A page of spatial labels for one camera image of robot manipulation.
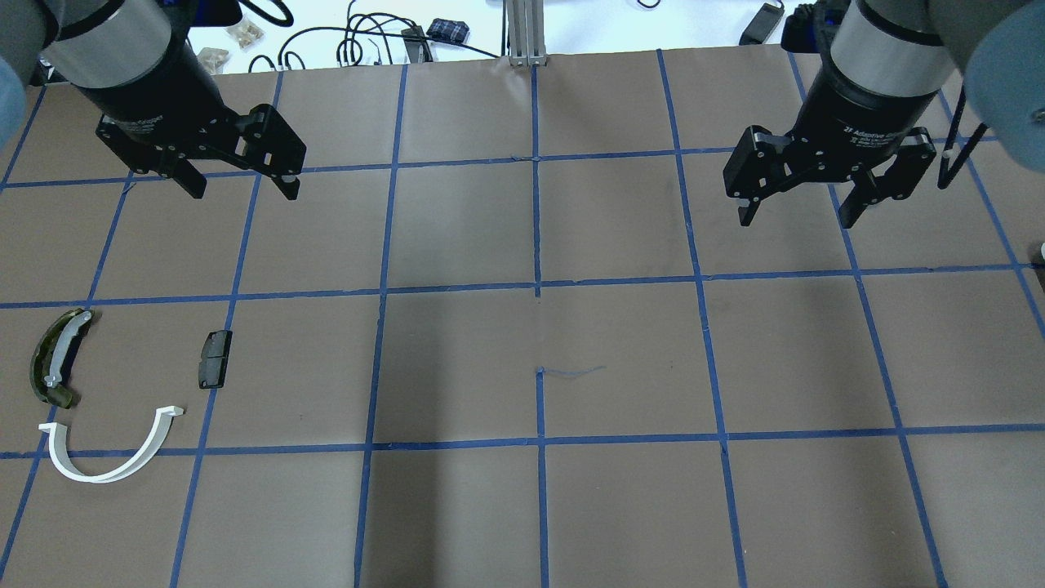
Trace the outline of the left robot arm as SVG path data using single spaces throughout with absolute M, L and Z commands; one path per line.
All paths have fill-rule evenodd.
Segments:
M 239 114 L 188 42 L 257 11 L 251 1 L 4 1 L 2 140 L 21 127 L 25 90 L 41 62 L 100 109 L 95 133 L 138 174 L 173 180 L 191 197 L 207 180 L 198 160 L 268 177 L 298 197 L 306 146 L 274 105 Z

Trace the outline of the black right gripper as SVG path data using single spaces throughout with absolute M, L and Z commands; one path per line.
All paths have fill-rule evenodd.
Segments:
M 725 194 L 738 198 L 739 222 L 750 227 L 769 194 L 807 182 L 858 182 L 884 163 L 891 166 L 874 178 L 883 196 L 852 189 L 838 209 L 841 227 L 852 229 L 883 197 L 909 198 L 936 157 L 918 124 L 933 98 L 885 96 L 822 65 L 791 130 L 776 134 L 753 124 L 732 150 L 723 183 Z

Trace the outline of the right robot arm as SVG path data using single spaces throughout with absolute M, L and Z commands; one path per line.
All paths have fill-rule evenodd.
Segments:
M 909 198 L 936 160 L 926 108 L 954 72 L 957 112 L 979 118 L 966 148 L 948 134 L 937 185 L 944 189 L 986 131 L 1026 170 L 1043 171 L 1041 1 L 816 1 L 788 16 L 781 48 L 817 55 L 817 72 L 786 134 L 743 131 L 723 170 L 739 222 L 773 194 L 803 183 L 851 182 L 838 209 L 851 228 L 867 208 Z

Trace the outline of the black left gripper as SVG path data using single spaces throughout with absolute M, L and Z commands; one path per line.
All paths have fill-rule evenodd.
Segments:
M 227 105 L 186 43 L 168 42 L 127 81 L 93 88 L 76 75 L 76 89 L 100 111 L 96 136 L 132 172 L 172 179 L 202 198 L 207 178 L 194 163 L 216 160 L 271 178 L 288 201 L 299 197 L 305 142 L 275 105 L 246 113 Z

